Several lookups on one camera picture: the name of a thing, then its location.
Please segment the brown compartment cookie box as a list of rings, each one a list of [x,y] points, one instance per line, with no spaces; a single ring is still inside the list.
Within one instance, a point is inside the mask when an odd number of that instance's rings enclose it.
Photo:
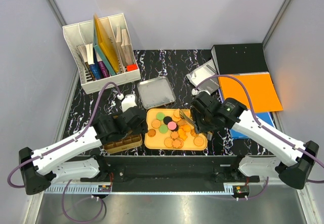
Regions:
[[[130,135],[119,141],[114,141],[103,145],[103,149],[109,154],[116,154],[141,146],[143,143],[142,136]]]

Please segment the metal tongs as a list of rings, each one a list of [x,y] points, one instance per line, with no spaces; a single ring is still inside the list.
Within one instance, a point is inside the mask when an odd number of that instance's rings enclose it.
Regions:
[[[194,131],[196,134],[203,134],[207,140],[212,140],[212,137],[213,137],[213,133],[212,132],[207,132],[207,133],[203,133],[203,132],[199,132],[198,131],[198,127],[197,127],[197,124],[194,122],[194,120],[188,116],[187,114],[190,112],[189,109],[181,109],[179,110],[179,114],[180,114],[180,118],[181,119],[184,119],[185,121],[187,121],[191,126],[193,126],[194,128]]]

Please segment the yellow cookie tray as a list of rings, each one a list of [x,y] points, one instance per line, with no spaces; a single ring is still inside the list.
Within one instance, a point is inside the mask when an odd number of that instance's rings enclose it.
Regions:
[[[145,134],[144,144],[151,150],[183,150],[183,151],[203,151],[207,148],[208,140],[203,134],[196,134],[193,126],[187,121],[180,118],[179,110],[152,108],[147,111],[146,122],[148,132]],[[177,124],[173,131],[169,130],[167,125],[156,118],[156,114],[162,112],[170,116]],[[201,137],[204,139],[203,146],[194,145],[194,138]]]

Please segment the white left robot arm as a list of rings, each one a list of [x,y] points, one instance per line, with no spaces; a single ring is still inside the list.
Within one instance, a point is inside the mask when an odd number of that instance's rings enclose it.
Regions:
[[[79,154],[122,140],[130,135],[147,133],[146,111],[134,106],[121,114],[101,115],[83,131],[51,146],[19,151],[20,173],[27,195],[45,191],[56,182],[79,180],[105,182],[111,168],[103,157],[91,156],[73,161]]]

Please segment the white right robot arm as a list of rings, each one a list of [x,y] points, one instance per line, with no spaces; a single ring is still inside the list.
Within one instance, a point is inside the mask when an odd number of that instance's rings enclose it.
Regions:
[[[304,188],[319,150],[319,145],[314,141],[293,139],[259,119],[237,100],[229,98],[219,102],[207,92],[200,92],[194,97],[190,113],[196,133],[233,129],[273,154],[270,157],[239,157],[238,162],[230,168],[234,181],[263,176],[278,178],[294,189]]]

